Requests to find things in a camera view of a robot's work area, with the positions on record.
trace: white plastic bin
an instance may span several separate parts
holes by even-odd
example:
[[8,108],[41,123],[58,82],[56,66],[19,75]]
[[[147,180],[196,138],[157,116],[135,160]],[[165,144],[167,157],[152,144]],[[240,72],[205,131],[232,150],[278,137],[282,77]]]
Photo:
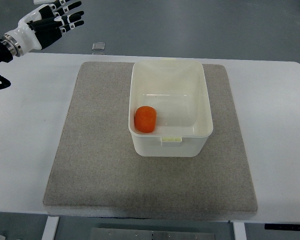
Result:
[[[128,128],[145,157],[194,157],[213,131],[203,66],[195,60],[136,62],[132,70]],[[155,129],[142,133],[134,117],[141,106],[156,110]]]

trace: robot finger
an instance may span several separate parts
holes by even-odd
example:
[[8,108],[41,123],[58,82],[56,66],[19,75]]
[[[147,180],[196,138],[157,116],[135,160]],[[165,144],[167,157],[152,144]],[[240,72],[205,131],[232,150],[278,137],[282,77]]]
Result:
[[61,27],[57,27],[49,30],[37,31],[34,34],[41,45],[41,49],[45,49],[46,47],[50,46],[51,44],[59,40],[62,37],[62,34],[83,24],[84,21],[79,20],[76,22],[68,23]]
[[66,24],[66,25],[60,27],[60,31],[62,34],[65,34],[66,32],[68,32],[76,27],[79,27],[79,26],[83,25],[84,23],[85,23],[84,21],[76,21],[76,22],[73,22],[70,24]]
[[53,10],[53,14],[58,17],[58,16],[63,16],[64,14],[67,14],[70,10],[75,9],[81,5],[81,1],[77,1],[74,3],[71,3],[67,6],[61,7],[60,9]]
[[53,3],[49,4],[52,10],[57,10],[61,7],[61,5],[65,5],[67,2],[71,0],[56,0]]
[[83,14],[83,11],[80,11],[66,16],[49,17],[42,20],[29,22],[28,26],[35,32],[55,29],[79,21]]

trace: white robotic hand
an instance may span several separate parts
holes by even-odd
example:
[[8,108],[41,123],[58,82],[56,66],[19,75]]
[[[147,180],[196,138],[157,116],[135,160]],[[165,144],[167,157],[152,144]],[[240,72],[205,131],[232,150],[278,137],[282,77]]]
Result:
[[[70,10],[81,5],[81,1],[66,4],[70,1],[56,0],[43,4],[24,16],[15,30],[6,32],[0,39],[0,63],[9,63],[14,56],[20,57],[33,49],[45,49],[67,31],[84,24],[81,20],[83,11],[67,15]],[[11,85],[1,75],[0,82],[0,90]]]
[[3,42],[13,56],[20,57],[31,50],[42,50],[62,37],[62,34],[84,24],[81,20],[83,11],[67,15],[81,5],[77,1],[66,5],[71,0],[56,0],[43,4],[24,16],[18,27],[3,36]]

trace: orange object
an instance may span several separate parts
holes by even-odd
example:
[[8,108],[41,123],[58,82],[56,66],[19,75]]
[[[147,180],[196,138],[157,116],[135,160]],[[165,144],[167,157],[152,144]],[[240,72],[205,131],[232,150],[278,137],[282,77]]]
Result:
[[156,127],[157,111],[151,106],[141,106],[135,111],[134,126],[145,134],[152,133]]

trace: container handle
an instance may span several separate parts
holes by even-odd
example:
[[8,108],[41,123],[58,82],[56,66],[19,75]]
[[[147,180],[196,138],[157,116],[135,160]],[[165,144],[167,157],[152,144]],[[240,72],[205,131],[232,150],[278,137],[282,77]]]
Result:
[[179,147],[182,144],[181,136],[162,136],[161,146],[162,147]]
[[162,57],[161,60],[162,61],[175,61],[177,59],[175,57]]

